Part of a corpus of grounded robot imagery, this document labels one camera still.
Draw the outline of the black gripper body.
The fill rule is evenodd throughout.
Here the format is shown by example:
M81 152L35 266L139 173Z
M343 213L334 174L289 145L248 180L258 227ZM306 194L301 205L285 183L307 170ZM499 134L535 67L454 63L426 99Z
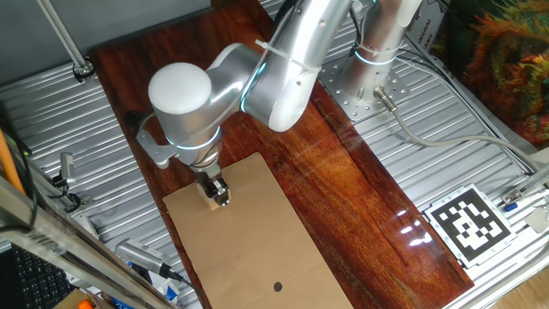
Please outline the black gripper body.
M203 190L207 182L214 182L216 184L217 179L223 179L220 166L216 162L206 166L191 166L190 169L196 176L196 182Z

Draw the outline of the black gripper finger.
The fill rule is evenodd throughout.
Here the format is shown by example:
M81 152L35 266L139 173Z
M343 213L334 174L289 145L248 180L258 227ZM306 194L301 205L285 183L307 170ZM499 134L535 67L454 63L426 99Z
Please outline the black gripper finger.
M230 187L224 179L216 180L216 202L219 205L228 205L231 199Z
M204 193L209 200L211 206L218 206L217 197L218 197L218 188L214 182L207 182L204 187Z

